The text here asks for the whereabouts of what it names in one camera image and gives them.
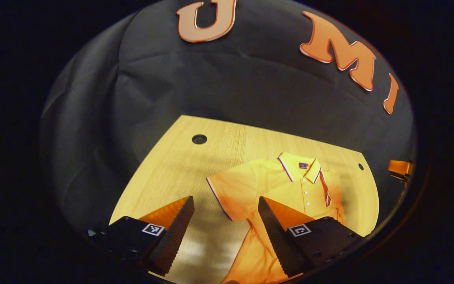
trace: orange polo shirt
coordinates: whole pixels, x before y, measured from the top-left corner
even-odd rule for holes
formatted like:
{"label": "orange polo shirt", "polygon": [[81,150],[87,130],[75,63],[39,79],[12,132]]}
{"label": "orange polo shirt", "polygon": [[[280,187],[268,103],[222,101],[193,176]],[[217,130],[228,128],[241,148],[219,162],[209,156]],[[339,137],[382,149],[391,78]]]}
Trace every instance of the orange polo shirt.
{"label": "orange polo shirt", "polygon": [[322,169],[313,158],[281,153],[274,160],[254,160],[213,174],[207,182],[231,220],[247,219],[251,225],[222,283],[280,283],[289,279],[258,213],[260,196],[312,218],[329,216],[346,225],[339,174]]}

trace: wooden table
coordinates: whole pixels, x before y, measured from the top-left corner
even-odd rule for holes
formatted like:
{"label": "wooden table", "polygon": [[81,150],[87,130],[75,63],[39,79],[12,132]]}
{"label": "wooden table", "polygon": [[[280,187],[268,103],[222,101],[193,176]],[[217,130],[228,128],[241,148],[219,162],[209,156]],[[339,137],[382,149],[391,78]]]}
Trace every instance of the wooden table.
{"label": "wooden table", "polygon": [[[206,135],[207,142],[194,144],[192,137],[197,134]],[[380,204],[362,153],[295,135],[186,115],[169,128],[134,173],[110,224],[123,216],[140,218],[194,196],[195,213],[164,279],[178,284],[220,283],[250,225],[246,220],[229,220],[206,177],[251,160],[276,159],[283,151],[317,158],[323,167],[339,172],[348,228],[362,236],[371,233]]]}

